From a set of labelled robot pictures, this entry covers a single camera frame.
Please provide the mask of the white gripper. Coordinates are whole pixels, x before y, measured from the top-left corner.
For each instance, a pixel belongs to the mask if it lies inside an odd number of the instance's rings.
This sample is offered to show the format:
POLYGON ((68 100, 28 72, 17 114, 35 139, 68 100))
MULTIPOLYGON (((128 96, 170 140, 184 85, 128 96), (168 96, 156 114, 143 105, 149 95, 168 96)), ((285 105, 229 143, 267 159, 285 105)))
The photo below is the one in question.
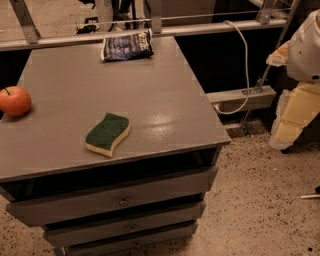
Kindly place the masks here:
POLYGON ((289 77, 299 81, 292 91, 284 89, 279 97, 269 146, 285 150, 292 146, 320 113, 320 10, 309 14, 290 41, 271 53, 266 63, 286 66, 289 77))

